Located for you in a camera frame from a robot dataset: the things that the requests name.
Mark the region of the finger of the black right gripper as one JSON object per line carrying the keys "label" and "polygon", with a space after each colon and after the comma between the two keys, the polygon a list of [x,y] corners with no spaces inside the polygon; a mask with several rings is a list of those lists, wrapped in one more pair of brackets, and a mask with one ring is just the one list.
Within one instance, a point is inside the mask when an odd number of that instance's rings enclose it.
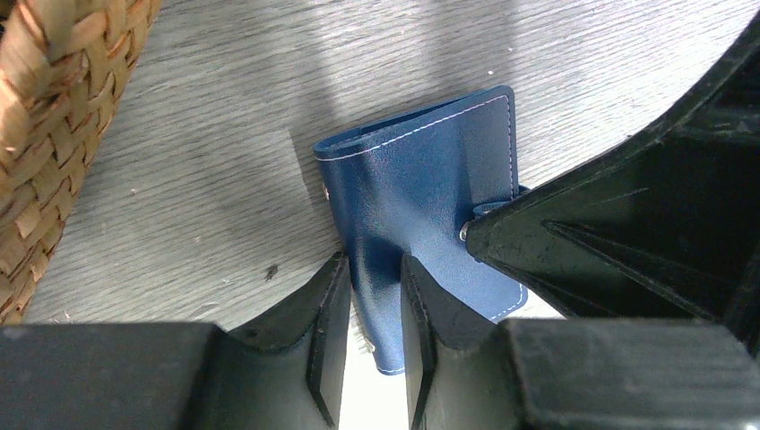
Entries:
{"label": "finger of the black right gripper", "polygon": [[472,221],[467,251],[568,317],[699,319],[759,353],[759,21],[617,147]]}

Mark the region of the blue leather card holder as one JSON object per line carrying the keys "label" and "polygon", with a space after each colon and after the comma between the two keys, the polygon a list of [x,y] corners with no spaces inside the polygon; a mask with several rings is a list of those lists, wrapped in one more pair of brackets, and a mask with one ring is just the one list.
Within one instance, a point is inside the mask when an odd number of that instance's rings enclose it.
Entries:
{"label": "blue leather card holder", "polygon": [[507,205],[522,190],[510,87],[350,129],[317,142],[313,153],[349,256],[358,318],[380,373],[405,370],[405,254],[492,322],[526,303],[524,285],[476,261],[464,242],[469,222]]}

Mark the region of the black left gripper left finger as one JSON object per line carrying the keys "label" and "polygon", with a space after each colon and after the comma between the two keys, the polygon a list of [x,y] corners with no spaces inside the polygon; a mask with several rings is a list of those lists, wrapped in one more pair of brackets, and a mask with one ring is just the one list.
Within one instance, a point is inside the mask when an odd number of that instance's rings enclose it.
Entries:
{"label": "black left gripper left finger", "polygon": [[1,330],[4,429],[334,429],[350,271],[336,253],[234,330],[208,322]]}

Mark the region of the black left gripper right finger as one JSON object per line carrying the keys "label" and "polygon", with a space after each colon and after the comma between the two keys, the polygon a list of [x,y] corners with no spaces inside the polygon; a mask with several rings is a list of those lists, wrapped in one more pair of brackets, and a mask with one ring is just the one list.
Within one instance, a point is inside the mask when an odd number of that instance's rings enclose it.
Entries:
{"label": "black left gripper right finger", "polygon": [[757,362],[688,320],[491,322],[402,257],[412,429],[756,429]]}

